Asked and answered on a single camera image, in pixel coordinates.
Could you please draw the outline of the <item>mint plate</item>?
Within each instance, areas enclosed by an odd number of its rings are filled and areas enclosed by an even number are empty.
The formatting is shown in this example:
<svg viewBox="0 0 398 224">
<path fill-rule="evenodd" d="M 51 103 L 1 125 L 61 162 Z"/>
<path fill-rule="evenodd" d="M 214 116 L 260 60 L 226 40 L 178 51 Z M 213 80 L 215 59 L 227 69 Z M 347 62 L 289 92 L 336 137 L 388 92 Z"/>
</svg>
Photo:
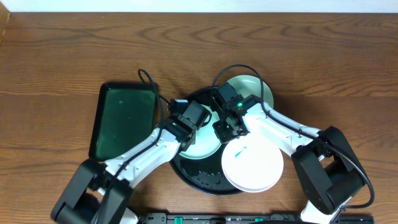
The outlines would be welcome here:
<svg viewBox="0 0 398 224">
<path fill-rule="evenodd" d="M 238 92 L 238 94 L 242 95 L 244 98 L 253 94 L 258 97 L 261 96 L 261 84 L 260 79 L 258 77 L 252 75 L 238 75 L 233 78 L 230 78 L 227 81 L 230 85 L 234 87 L 234 89 Z M 263 82 L 263 92 L 264 92 L 264 101 L 269 104 L 271 108 L 274 107 L 274 97 L 271 92 L 269 86 Z"/>
<path fill-rule="evenodd" d="M 219 121 L 217 112 L 211 111 L 207 105 L 203 105 L 208 111 L 211 112 L 211 119 L 206 119 L 209 122 L 206 126 L 202 126 L 196 132 L 195 143 L 191 144 L 186 151 L 181 151 L 180 156 L 186 159 L 204 159 L 214 154 L 221 146 L 221 142 L 215 134 L 213 124 Z"/>
</svg>

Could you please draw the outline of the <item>white plate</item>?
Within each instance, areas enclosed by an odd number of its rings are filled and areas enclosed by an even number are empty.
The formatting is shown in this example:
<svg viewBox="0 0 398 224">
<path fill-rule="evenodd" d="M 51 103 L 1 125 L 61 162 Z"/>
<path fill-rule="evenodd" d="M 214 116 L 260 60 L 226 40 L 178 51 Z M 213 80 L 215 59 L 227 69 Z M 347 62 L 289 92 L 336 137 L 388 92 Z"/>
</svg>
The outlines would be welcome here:
<svg viewBox="0 0 398 224">
<path fill-rule="evenodd" d="M 224 176 L 243 192 L 258 193 L 281 178 L 284 160 L 280 149 L 264 137 L 248 134 L 230 141 L 221 156 Z"/>
</svg>

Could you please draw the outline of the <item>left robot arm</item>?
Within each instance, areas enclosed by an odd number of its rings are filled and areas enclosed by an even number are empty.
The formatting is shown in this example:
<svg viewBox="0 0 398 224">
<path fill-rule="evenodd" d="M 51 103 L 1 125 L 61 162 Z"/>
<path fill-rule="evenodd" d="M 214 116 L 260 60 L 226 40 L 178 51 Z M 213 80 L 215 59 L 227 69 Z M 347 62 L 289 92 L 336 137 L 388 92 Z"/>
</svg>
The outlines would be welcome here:
<svg viewBox="0 0 398 224">
<path fill-rule="evenodd" d="M 135 223 L 127 206 L 134 187 L 193 144 L 206 118 L 172 114 L 128 152 L 103 163 L 85 160 L 51 211 L 56 223 Z"/>
</svg>

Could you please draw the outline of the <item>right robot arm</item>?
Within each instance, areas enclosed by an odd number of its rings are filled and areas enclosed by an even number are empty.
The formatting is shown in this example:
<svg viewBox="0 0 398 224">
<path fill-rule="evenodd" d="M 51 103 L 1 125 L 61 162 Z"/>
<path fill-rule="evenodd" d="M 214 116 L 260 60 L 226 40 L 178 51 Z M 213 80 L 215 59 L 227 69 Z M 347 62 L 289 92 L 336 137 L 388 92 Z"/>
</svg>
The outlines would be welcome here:
<svg viewBox="0 0 398 224">
<path fill-rule="evenodd" d="M 333 126 L 324 131 L 304 126 L 255 100 L 233 103 L 224 114 L 214 129 L 226 143 L 221 168 L 227 180 L 244 192 L 268 190 L 282 176 L 286 153 L 308 198 L 300 214 L 304 222 L 332 223 L 371 185 L 348 140 Z"/>
</svg>

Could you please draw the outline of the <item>round black tray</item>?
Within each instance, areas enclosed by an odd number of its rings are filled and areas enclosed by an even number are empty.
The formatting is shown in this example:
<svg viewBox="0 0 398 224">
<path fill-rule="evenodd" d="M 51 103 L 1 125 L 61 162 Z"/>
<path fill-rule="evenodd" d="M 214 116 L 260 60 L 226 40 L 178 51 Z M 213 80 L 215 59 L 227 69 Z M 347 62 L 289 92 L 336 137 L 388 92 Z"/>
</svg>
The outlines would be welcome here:
<svg viewBox="0 0 398 224">
<path fill-rule="evenodd" d="M 170 161 L 175 173 L 189 186 L 211 195 L 235 195 L 242 191 L 234 187 L 225 177 L 221 166 L 226 144 L 204 159 L 186 159 L 179 153 Z"/>
</svg>

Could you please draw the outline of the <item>rectangular black tray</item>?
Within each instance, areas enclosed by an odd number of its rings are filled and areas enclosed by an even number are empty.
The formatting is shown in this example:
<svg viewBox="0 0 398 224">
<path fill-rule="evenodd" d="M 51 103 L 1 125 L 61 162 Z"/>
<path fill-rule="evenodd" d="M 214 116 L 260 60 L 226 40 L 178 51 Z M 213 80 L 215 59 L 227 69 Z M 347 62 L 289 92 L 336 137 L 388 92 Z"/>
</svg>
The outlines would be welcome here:
<svg viewBox="0 0 398 224">
<path fill-rule="evenodd" d="M 157 100 L 150 85 L 127 82 L 102 84 L 89 158 L 103 162 L 132 149 L 152 132 L 156 112 Z"/>
</svg>

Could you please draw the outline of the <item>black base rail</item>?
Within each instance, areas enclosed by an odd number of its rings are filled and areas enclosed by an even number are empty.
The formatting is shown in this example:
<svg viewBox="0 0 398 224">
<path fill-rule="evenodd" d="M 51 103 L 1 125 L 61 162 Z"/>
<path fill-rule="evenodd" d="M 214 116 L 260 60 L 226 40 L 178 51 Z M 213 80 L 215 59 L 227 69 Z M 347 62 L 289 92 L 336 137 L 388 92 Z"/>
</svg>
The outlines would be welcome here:
<svg viewBox="0 0 398 224">
<path fill-rule="evenodd" d="M 142 224 L 247 224 L 247 223 L 304 223 L 297 215 L 187 215 L 148 213 L 140 218 Z"/>
</svg>

